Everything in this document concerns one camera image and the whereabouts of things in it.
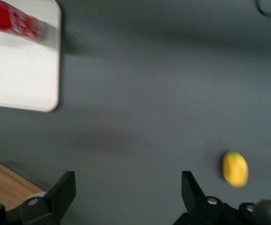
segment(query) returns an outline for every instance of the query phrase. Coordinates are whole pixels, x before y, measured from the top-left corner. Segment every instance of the yellow lemon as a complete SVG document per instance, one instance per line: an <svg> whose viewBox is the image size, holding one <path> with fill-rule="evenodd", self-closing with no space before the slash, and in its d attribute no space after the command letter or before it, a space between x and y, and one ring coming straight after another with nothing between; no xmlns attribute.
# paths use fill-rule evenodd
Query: yellow lemon
<svg viewBox="0 0 271 225"><path fill-rule="evenodd" d="M248 165L244 157L236 152L229 151L222 160L223 175L226 181L234 187L243 187L248 180Z"/></svg>

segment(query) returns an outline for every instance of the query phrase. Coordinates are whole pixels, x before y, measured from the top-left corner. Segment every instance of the white tray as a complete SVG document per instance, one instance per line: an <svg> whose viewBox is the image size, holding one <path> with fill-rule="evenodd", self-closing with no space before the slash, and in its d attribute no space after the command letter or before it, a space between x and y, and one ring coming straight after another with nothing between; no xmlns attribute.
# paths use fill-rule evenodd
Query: white tray
<svg viewBox="0 0 271 225"><path fill-rule="evenodd" d="M0 106L42 112L58 104L61 11L55 0L5 0L48 24L35 43L0 32Z"/></svg>

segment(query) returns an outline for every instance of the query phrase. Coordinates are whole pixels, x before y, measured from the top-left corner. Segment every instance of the wooden surface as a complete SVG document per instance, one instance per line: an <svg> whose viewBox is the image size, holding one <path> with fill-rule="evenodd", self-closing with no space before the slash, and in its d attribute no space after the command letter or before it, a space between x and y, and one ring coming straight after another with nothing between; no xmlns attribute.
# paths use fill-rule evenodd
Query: wooden surface
<svg viewBox="0 0 271 225"><path fill-rule="evenodd" d="M32 194L44 192L28 180L0 164L0 203L11 210Z"/></svg>

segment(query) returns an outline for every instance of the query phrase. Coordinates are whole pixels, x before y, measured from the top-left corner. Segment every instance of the black bracket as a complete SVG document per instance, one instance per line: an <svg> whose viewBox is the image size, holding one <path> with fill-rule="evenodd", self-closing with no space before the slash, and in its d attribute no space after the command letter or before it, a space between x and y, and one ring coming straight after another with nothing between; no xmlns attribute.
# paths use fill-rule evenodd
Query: black bracket
<svg viewBox="0 0 271 225"><path fill-rule="evenodd" d="M75 173L66 172L43 197L29 198L7 212L0 204L0 225L59 225L75 195Z"/></svg>

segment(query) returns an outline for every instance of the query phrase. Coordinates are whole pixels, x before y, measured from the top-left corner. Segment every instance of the gray surface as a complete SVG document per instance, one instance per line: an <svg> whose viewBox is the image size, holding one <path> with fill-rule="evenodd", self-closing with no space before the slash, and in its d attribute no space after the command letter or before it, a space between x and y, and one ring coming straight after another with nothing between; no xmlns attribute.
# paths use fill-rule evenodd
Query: gray surface
<svg viewBox="0 0 271 225"><path fill-rule="evenodd" d="M233 207L271 199L271 19L252 0L59 3L60 106L0 108L0 162L43 188L74 170L64 225L172 224L182 170ZM229 148L245 188L221 179Z"/></svg>

